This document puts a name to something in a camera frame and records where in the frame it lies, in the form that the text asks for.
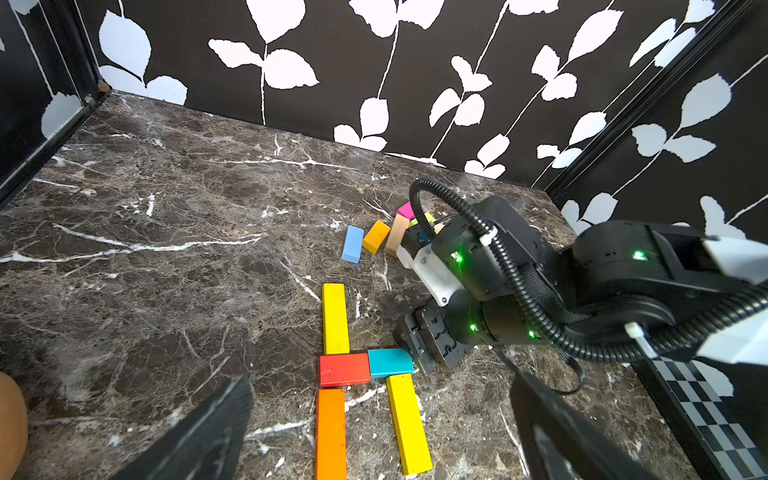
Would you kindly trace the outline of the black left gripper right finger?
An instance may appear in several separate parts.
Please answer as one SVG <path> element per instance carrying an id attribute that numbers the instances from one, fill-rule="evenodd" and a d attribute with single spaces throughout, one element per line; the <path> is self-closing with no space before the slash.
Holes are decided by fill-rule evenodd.
<path id="1" fill-rule="evenodd" d="M 532 479 L 654 479 L 560 396 L 527 373 L 510 401 Z"/>

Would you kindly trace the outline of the teal block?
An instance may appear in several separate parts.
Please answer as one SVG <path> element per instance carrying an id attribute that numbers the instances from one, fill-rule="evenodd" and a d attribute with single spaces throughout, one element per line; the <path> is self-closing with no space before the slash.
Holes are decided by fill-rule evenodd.
<path id="1" fill-rule="evenodd" d="M 373 349 L 367 354 L 372 379 L 414 373 L 411 356 L 401 348 Z"/>

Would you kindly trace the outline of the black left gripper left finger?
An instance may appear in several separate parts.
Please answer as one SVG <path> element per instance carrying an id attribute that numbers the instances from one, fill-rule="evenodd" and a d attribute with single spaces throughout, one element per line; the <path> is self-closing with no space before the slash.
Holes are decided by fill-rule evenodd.
<path id="1" fill-rule="evenodd" d="M 113 477 L 232 479 L 252 408 L 248 380 L 234 378 Z"/>

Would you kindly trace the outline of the orange plush toy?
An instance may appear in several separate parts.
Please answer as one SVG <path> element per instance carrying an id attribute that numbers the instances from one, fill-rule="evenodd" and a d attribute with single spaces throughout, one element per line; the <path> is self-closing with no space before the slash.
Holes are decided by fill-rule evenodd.
<path id="1" fill-rule="evenodd" d="M 1 478 L 17 471 L 28 442 L 27 407 L 17 383 L 1 373 Z"/>

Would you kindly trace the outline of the black white checkerboard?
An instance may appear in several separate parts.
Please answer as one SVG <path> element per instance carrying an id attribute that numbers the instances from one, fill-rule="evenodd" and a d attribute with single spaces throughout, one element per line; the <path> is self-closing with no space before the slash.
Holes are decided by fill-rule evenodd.
<path id="1" fill-rule="evenodd" d="M 767 457 L 729 408 L 735 387 L 724 373 L 701 361 L 664 357 L 650 368 L 661 389 L 661 410 L 700 478 L 767 477 Z"/>

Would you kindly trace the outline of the magenta block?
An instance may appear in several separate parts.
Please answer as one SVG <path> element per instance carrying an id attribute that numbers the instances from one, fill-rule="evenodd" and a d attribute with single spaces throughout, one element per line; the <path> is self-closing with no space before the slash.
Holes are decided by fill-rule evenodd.
<path id="1" fill-rule="evenodd" d="M 415 214 L 410 202 L 407 202 L 399 207 L 396 211 L 396 214 L 406 218 L 409 221 L 412 221 L 415 218 Z"/>

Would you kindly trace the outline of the amber yellow short block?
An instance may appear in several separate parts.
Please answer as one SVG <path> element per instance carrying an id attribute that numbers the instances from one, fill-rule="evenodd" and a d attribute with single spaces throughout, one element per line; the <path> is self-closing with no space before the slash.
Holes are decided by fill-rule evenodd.
<path id="1" fill-rule="evenodd" d="M 368 233 L 364 236 L 362 247 L 371 254 L 375 255 L 381 248 L 390 231 L 391 228 L 387 224 L 381 220 L 377 220 L 368 231 Z"/>

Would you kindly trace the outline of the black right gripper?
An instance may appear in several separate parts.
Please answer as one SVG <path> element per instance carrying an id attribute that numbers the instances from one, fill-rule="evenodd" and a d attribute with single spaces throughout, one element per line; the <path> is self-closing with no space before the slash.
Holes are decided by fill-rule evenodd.
<path id="1" fill-rule="evenodd" d="M 509 201 L 491 196 L 475 207 L 496 227 L 527 291 L 540 304 L 561 303 L 564 263 L 559 252 Z M 543 336 L 524 319 L 491 249 L 460 215 L 434 237 L 419 225 L 409 227 L 397 257 L 431 296 L 400 317 L 393 332 L 423 372 L 451 369 L 479 345 L 543 343 Z"/>

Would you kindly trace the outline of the light blue block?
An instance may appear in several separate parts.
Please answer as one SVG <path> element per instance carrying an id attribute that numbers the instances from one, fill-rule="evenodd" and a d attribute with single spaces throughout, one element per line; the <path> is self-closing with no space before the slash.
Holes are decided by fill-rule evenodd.
<path id="1" fill-rule="evenodd" d="M 346 231 L 341 259 L 357 264 L 360 261 L 364 231 L 355 226 L 349 226 Z"/>

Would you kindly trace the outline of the red block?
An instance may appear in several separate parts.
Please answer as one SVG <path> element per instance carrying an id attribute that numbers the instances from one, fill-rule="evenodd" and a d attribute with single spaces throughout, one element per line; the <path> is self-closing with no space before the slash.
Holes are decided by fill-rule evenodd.
<path id="1" fill-rule="evenodd" d="M 321 356 L 318 371 L 321 388 L 346 387 L 371 381 L 367 353 Z"/>

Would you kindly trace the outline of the natural wood short block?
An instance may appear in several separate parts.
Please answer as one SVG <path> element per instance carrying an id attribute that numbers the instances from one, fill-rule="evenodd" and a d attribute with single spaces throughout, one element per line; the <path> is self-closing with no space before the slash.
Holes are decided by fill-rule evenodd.
<path id="1" fill-rule="evenodd" d="M 401 245 L 403 236 L 410 225 L 410 220 L 401 214 L 397 214 L 388 234 L 384 252 L 392 257 L 397 256 L 398 248 Z"/>

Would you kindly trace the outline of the orange block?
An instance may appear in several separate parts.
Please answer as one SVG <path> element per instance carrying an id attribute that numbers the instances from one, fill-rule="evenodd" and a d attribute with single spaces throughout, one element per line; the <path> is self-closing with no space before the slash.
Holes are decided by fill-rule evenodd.
<path id="1" fill-rule="evenodd" d="M 346 424 L 345 393 L 342 389 L 320 389 L 317 399 L 317 480 L 345 480 Z"/>

